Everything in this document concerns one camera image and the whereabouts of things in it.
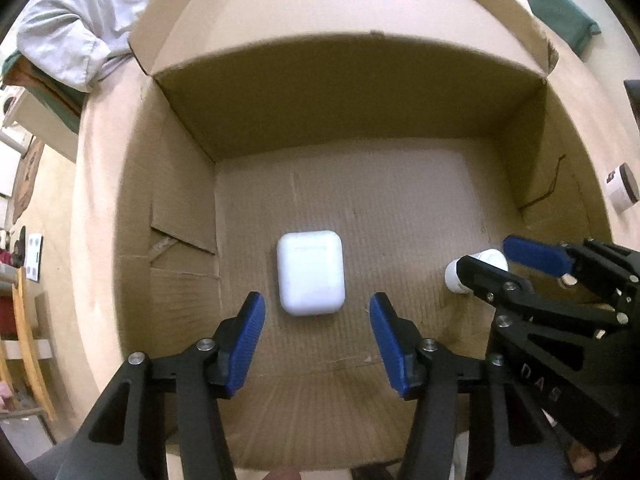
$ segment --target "cardboard box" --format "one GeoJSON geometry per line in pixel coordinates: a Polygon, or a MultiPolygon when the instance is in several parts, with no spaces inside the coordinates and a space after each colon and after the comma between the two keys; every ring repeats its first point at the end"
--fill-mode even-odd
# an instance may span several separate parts
{"type": "Polygon", "coordinates": [[[509,234],[640,246],[640,214],[617,215],[601,179],[638,156],[551,38],[513,0],[152,0],[136,60],[82,115],[74,293],[98,386],[132,351],[210,336],[258,290],[250,376],[220,402],[236,465],[400,457],[414,404],[388,386],[373,293],[483,356],[493,309],[446,290],[449,261],[509,234]],[[340,235],[346,302],[293,318],[275,247],[309,230],[340,235]]]}

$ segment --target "tiled floor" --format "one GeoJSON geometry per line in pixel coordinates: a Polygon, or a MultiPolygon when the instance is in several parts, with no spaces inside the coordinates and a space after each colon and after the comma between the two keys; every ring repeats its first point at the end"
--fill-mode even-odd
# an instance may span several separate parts
{"type": "Polygon", "coordinates": [[[50,340],[54,358],[43,373],[59,420],[51,425],[57,440],[71,436],[98,397],[98,388],[84,355],[71,285],[69,240],[71,199],[76,166],[46,146],[36,176],[33,197],[15,225],[27,234],[41,233],[40,283],[28,282],[38,330],[50,340]]]}

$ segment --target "brown rug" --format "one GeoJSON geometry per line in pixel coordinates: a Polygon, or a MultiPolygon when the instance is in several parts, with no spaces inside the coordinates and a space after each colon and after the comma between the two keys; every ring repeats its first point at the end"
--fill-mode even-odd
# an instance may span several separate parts
{"type": "Polygon", "coordinates": [[[34,138],[27,150],[27,154],[18,164],[18,173],[15,176],[14,185],[14,224],[31,202],[43,151],[44,142],[34,138]]]}

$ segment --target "red object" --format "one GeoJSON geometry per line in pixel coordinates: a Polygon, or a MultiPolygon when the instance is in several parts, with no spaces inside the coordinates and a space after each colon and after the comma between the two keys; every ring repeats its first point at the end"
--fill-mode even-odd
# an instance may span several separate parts
{"type": "Polygon", "coordinates": [[[0,337],[15,336],[18,332],[15,327],[14,300],[12,298],[0,298],[0,337]]]}

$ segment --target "blue rubber pad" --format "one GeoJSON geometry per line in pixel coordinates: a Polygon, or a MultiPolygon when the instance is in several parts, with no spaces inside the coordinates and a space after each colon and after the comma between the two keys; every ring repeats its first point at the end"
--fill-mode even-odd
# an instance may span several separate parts
{"type": "Polygon", "coordinates": [[[540,270],[556,278],[560,278],[564,274],[571,274],[574,266],[574,261],[559,246],[542,244],[528,238],[511,235],[504,239],[502,247],[505,256],[512,262],[540,270]]]}
{"type": "Polygon", "coordinates": [[[401,397],[405,397],[409,391],[409,383],[406,378],[404,355],[388,318],[388,312],[380,303],[378,295],[369,301],[369,318],[389,383],[401,397]]]}
{"type": "Polygon", "coordinates": [[[236,344],[229,354],[229,375],[225,388],[230,397],[244,386],[251,359],[254,357],[255,346],[258,344],[264,325],[265,310],[264,298],[260,294],[251,293],[236,317],[236,321],[242,322],[242,327],[236,344]]]}

